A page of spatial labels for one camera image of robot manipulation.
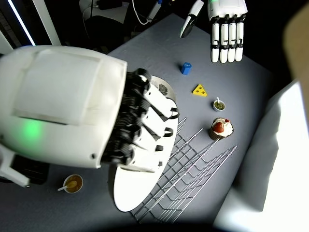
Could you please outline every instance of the green light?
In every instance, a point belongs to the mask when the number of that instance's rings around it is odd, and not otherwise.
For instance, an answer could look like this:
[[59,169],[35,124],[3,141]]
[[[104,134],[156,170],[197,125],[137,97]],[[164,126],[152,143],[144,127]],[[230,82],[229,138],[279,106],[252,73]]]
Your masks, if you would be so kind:
[[42,122],[27,119],[23,128],[23,137],[26,142],[36,142],[42,135]]

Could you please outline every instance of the white frosting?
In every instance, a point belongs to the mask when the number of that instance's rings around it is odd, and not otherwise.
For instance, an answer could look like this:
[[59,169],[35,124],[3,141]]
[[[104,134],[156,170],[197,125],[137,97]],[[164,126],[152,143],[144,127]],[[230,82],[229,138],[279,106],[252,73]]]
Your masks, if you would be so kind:
[[217,135],[227,137],[233,133],[232,124],[230,122],[226,122],[224,118],[218,118],[217,120],[215,120],[211,127],[213,128],[213,126],[218,122],[221,122],[223,124],[224,131],[221,133],[218,133],[213,130],[213,132],[215,132]]

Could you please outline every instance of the red strawberry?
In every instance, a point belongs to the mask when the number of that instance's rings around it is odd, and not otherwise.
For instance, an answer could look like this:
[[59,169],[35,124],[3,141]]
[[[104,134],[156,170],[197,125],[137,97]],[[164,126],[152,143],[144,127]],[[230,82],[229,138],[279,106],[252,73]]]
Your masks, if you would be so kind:
[[213,126],[213,131],[217,133],[222,133],[224,131],[222,122],[218,122]]

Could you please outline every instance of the gray tabletop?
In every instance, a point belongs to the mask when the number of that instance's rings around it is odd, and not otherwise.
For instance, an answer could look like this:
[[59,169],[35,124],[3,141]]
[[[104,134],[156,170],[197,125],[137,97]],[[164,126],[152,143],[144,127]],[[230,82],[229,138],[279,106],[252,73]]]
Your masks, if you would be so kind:
[[[252,60],[232,64],[211,63],[210,36],[198,28],[185,39],[179,38],[183,19],[170,15],[128,43],[110,53],[126,60],[128,70],[145,68],[166,80],[175,90],[181,116],[188,117],[182,136],[190,137],[205,130],[192,142],[202,149],[211,142],[207,129],[217,117],[229,118],[232,136],[221,140],[208,158],[238,145],[235,153],[221,167],[178,219],[212,222],[227,194],[268,99],[271,73]],[[192,64],[189,75],[182,75],[184,62]],[[191,92],[202,84],[207,97]],[[222,113],[212,109],[220,97],[226,103]],[[130,213],[119,212],[108,191],[108,166],[98,170],[51,165],[48,181],[22,189],[0,183],[0,227],[3,231],[94,231],[119,225],[135,224]],[[77,194],[57,192],[64,178],[80,174],[84,187]]]

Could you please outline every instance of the wire basket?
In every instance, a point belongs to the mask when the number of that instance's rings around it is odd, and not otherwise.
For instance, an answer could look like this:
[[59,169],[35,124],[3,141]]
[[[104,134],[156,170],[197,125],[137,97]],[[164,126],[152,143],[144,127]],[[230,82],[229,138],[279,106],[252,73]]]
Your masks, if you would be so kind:
[[218,140],[197,152],[190,142],[202,129],[185,140],[180,135],[185,121],[186,118],[179,123],[173,152],[160,179],[147,198],[131,211],[139,223],[175,222],[237,147],[206,161],[205,155]]

